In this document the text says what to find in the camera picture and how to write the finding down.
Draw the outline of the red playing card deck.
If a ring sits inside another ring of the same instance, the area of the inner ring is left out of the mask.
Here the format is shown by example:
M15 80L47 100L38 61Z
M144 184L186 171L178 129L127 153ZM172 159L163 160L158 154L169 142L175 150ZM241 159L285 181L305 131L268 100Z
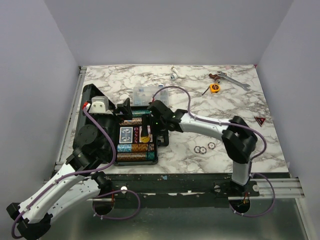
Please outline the red playing card deck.
M141 131L142 131L142 126L139 127L139 142L140 142L140 137L141 137ZM151 127L148 125L148 132L149 132L149 136L150 136L150 142L151 143L153 141L153 135L151 133Z

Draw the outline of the black poker set case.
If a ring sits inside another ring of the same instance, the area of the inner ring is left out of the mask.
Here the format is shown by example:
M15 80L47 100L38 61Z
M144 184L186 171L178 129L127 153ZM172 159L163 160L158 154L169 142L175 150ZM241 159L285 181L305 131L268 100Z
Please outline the black poker set case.
M94 84L88 84L82 92L81 106L73 151L66 159L80 170L112 160L118 166L154 165L158 148L169 144L169 132L161 128L148 104L131 106L127 98L115 105Z

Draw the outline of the yellow dealer button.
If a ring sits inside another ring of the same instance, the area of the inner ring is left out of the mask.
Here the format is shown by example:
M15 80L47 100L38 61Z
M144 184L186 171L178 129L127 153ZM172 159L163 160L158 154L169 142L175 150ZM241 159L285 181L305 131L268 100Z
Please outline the yellow dealer button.
M141 142L141 143L149 143L150 140L151 140L151 138L150 138L149 135L147 135L147 136L141 136L141 137L140 137L140 142Z

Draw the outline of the blue playing card deck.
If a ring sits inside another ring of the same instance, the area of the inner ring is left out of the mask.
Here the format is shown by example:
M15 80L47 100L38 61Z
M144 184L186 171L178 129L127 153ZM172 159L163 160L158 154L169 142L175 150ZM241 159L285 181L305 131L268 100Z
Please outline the blue playing card deck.
M133 127L123 126L119 129L119 143L132 144L133 143Z

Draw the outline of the red triangular dealer chip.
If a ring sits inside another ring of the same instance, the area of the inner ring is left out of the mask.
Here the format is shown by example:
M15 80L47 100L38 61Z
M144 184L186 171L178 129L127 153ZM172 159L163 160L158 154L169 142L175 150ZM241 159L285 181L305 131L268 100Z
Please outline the red triangular dealer chip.
M265 117L255 116L254 119L256 120L256 122L259 124L260 127L262 127L264 125L264 123L266 122Z

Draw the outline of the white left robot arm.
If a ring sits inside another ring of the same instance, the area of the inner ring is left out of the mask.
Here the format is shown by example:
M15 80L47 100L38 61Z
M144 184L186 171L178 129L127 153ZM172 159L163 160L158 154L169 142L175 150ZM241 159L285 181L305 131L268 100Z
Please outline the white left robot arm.
M95 96L79 109L72 154L60 170L36 193L21 203L11 203L11 236L37 240L51 228L58 214L86 194L107 197L111 185L104 170L117 158L120 123L132 119L130 99L115 105L106 96Z

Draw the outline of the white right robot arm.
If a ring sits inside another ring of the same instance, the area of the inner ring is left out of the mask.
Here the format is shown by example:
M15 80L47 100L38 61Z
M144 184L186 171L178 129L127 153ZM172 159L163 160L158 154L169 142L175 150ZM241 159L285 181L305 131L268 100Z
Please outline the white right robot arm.
M250 158L258 138L241 117L219 120L196 116L188 109L172 111L160 100L150 103L147 110L159 130L195 133L221 141L228 157L233 161L230 191L236 196L247 192L251 171Z

